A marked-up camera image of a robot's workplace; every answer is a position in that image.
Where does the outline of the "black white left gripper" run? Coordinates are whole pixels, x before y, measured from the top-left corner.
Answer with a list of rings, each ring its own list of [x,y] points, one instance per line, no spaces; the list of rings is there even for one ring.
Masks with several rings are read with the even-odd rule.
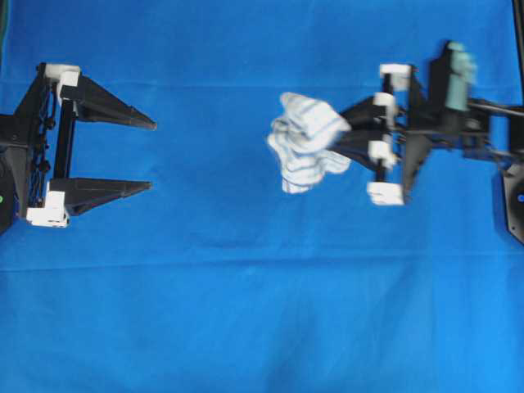
[[[56,125],[56,108],[72,102],[82,122],[120,124],[155,130],[157,123],[80,74],[77,65],[41,63],[16,110],[1,116],[1,226],[23,219],[29,207],[41,207],[44,180],[51,169],[47,132]],[[151,182],[99,178],[54,178],[50,190],[64,192],[69,216],[149,190]]]

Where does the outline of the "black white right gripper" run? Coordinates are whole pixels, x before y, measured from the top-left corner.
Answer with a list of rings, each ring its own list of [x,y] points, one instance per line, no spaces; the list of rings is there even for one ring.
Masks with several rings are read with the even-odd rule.
[[[465,156],[486,156],[490,116],[468,93],[466,111],[445,106],[450,75],[446,42],[429,63],[427,87],[412,65],[385,64],[380,68],[383,92],[375,93],[339,113],[351,127],[385,120],[388,132],[352,130],[332,145],[332,151],[375,171],[367,192],[378,206],[408,203],[415,179],[434,149],[457,149]]]

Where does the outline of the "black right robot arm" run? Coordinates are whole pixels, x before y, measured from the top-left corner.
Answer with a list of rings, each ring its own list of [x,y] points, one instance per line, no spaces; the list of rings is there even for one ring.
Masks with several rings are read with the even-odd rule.
[[[330,149],[374,173],[367,192],[379,206],[409,201],[418,171],[435,149],[491,161],[502,178],[506,228],[521,241],[523,108],[471,97],[475,73],[472,57],[454,41],[430,61],[426,88],[414,65],[382,65],[382,90],[341,113],[351,130]]]

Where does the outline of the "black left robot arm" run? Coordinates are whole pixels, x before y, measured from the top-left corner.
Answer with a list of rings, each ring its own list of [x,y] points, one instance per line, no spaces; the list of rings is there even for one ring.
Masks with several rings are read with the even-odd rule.
[[[65,228],[73,216],[134,196],[151,183],[73,178],[77,122],[156,129],[148,116],[122,102],[77,65],[41,63],[20,104],[1,117],[1,230],[14,219]]]

